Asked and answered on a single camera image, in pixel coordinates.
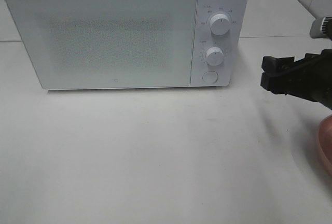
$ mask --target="white knob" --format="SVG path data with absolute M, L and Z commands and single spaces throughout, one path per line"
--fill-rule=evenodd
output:
M 221 49 L 213 47 L 206 52 L 206 62 L 210 66 L 218 66 L 224 61 L 224 53 Z
M 218 13 L 211 17 L 210 28 L 213 34 L 217 36 L 225 35 L 229 30 L 230 19 L 226 14 Z

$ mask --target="microwave door window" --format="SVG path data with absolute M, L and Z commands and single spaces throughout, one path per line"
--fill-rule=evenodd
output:
M 7 0 L 46 89 L 190 85 L 196 0 Z

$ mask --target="pink bowl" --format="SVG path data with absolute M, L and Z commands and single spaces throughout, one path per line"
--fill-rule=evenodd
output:
M 324 119 L 318 130 L 318 157 L 332 176 L 332 115 Z

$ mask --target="white microwave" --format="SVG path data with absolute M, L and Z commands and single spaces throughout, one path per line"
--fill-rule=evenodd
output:
M 49 90 L 229 84 L 247 0 L 5 0 Z

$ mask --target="power knob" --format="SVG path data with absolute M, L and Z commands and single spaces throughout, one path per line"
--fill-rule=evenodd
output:
M 230 18 L 226 13 L 217 13 L 210 19 L 211 32 L 217 36 L 225 35 L 229 31 Z
M 213 47 L 206 52 L 206 62 L 210 66 L 218 66 L 224 61 L 224 53 L 221 49 Z

